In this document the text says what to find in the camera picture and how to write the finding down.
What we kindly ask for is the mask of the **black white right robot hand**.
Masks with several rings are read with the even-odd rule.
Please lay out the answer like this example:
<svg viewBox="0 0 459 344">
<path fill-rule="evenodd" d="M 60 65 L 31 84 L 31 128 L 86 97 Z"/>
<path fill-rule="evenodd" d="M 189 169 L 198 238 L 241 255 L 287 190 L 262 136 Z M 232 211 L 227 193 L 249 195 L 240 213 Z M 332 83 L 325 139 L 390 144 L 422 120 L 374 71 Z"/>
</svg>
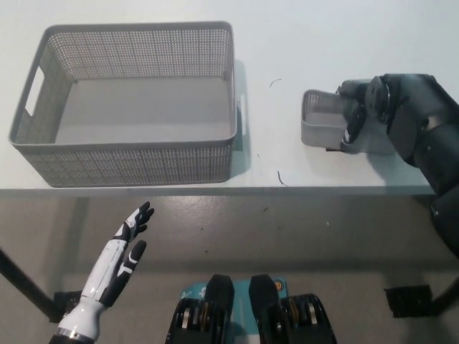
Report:
<svg viewBox="0 0 459 344">
<path fill-rule="evenodd" d="M 343 144 L 350 145 L 358 138 L 367 118 L 387 123 L 390 91 L 382 77 L 371 80 L 345 80 L 336 94 L 344 101 L 343 116 L 347 126 Z"/>
</svg>

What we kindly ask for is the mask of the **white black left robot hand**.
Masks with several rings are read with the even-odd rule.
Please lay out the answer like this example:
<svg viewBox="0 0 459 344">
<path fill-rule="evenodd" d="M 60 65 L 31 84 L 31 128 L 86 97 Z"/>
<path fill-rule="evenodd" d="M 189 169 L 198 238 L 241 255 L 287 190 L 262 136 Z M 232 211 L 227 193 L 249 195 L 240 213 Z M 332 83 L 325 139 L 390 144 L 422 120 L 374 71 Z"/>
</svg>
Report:
<svg viewBox="0 0 459 344">
<path fill-rule="evenodd" d="M 154 213 L 147 201 L 137 208 L 105 245 L 94 264 L 75 308 L 64 316 L 51 343 L 95 343 L 100 335 L 100 317 L 112 307 L 135 271 L 147 243 L 128 245 L 147 229 Z"/>
</svg>

